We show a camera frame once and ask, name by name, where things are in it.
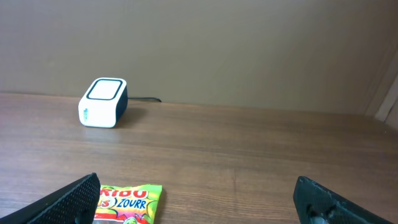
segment wooden table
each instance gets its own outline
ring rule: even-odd
[[[371,118],[131,101],[100,129],[78,102],[0,94],[0,217],[96,172],[163,185],[156,223],[299,223],[306,175],[398,223],[398,135]]]

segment snack package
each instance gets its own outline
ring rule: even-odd
[[[153,224],[161,185],[101,185],[94,224]]]

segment white cube device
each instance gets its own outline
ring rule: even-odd
[[[127,83],[121,78],[97,78],[79,102],[80,123],[113,128],[127,108]]]

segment power cord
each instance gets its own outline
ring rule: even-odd
[[[162,100],[156,97],[129,97],[129,100],[158,101],[159,103],[162,102]]]

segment green candy wrapper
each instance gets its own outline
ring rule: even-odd
[[[115,187],[101,185],[94,224],[153,224],[161,185]]]

